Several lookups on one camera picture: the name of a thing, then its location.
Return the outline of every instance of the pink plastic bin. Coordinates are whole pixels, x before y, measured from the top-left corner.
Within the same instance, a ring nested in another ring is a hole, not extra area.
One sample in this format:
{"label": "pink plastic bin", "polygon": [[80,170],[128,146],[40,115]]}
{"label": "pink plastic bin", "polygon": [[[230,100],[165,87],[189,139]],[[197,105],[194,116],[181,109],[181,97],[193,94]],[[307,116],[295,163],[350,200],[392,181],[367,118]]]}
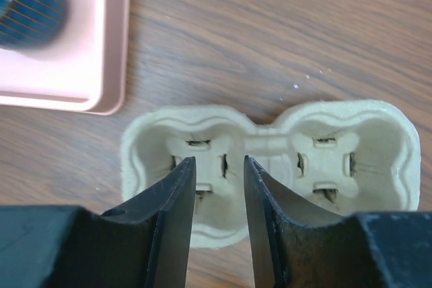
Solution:
{"label": "pink plastic bin", "polygon": [[0,105],[99,115],[124,101],[130,0],[70,0],[64,31],[44,49],[0,49]]}

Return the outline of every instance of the blue cup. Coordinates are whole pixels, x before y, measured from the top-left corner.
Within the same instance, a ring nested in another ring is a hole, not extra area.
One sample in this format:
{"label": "blue cup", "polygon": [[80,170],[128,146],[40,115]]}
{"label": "blue cup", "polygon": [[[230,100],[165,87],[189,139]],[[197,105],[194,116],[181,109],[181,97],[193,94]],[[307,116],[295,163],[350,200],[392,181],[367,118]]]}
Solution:
{"label": "blue cup", "polygon": [[40,47],[63,27],[67,0],[0,0],[0,48]]}

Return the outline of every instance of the blue cylindrical object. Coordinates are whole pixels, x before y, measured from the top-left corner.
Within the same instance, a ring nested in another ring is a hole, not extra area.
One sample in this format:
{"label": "blue cylindrical object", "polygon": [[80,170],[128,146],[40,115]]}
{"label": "blue cylindrical object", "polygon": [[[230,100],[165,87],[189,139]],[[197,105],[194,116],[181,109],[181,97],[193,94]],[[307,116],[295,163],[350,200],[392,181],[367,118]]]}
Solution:
{"label": "blue cylindrical object", "polygon": [[0,47],[39,47],[57,36],[67,0],[0,0]]}

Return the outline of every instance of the ribbed surface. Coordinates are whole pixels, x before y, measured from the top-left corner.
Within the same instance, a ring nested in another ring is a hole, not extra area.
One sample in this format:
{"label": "ribbed surface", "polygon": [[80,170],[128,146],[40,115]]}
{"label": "ribbed surface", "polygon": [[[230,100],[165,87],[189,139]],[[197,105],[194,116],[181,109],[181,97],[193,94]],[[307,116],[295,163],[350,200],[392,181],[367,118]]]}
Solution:
{"label": "ribbed surface", "polygon": [[0,46],[42,44],[57,34],[64,16],[65,0],[12,0],[0,18]]}

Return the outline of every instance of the wooden table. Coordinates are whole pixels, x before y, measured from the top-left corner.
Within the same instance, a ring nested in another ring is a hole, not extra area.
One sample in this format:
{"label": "wooden table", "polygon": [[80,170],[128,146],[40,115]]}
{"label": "wooden table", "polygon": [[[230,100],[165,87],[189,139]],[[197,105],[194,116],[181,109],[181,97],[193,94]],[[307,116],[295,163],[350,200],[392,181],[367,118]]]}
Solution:
{"label": "wooden table", "polygon": [[[401,108],[432,208],[432,0],[132,0],[128,97],[110,117],[0,107],[0,202],[120,203],[119,141],[164,105],[230,105],[257,123],[307,100]],[[187,287],[254,287],[247,241],[192,250]]]}

